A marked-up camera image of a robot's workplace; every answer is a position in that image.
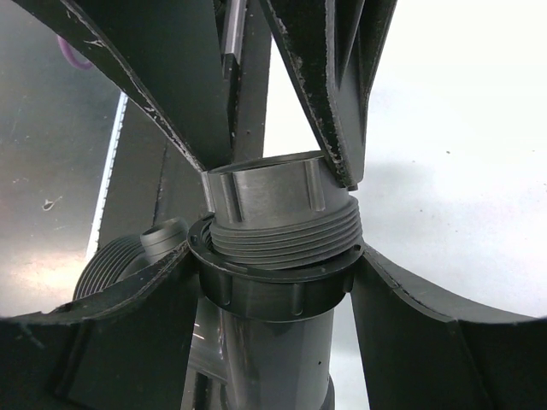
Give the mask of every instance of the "white surface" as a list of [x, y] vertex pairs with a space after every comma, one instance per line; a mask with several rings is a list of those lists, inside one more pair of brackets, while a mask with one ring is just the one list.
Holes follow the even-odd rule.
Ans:
[[[477, 302], [547, 314], [547, 3], [399, 1], [370, 103], [365, 240]], [[265, 155], [316, 149], [277, 50]], [[337, 308], [337, 410], [366, 390], [349, 299]]]

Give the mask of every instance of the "white scratch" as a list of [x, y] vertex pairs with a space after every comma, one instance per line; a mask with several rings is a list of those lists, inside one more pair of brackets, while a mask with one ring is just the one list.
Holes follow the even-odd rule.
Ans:
[[104, 47], [104, 44], [101, 40], [84, 40], [84, 43], [89, 45], [96, 45], [97, 47]]
[[40, 342], [33, 334], [32, 331], [28, 328], [26, 324], [21, 323], [20, 328], [23, 333], [28, 337], [28, 339], [34, 344], [36, 347], [40, 349], [45, 349], [45, 346], [42, 342]]

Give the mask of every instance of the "reflective metal surface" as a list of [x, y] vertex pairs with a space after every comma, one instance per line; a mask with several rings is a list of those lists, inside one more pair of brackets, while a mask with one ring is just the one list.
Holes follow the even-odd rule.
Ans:
[[119, 92], [0, 3], [0, 315], [71, 299], [85, 264]]

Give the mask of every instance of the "purple cable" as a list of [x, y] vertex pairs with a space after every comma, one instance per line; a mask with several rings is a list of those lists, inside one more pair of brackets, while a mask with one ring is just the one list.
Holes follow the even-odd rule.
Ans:
[[61, 36], [57, 36], [57, 43], [59, 43], [59, 48], [61, 49], [62, 54], [72, 67], [78, 68], [79, 70], [89, 70], [93, 67], [91, 61], [78, 61], [74, 56], [74, 52], [72, 47], [70, 47], [70, 44], [67, 43], [67, 40]]

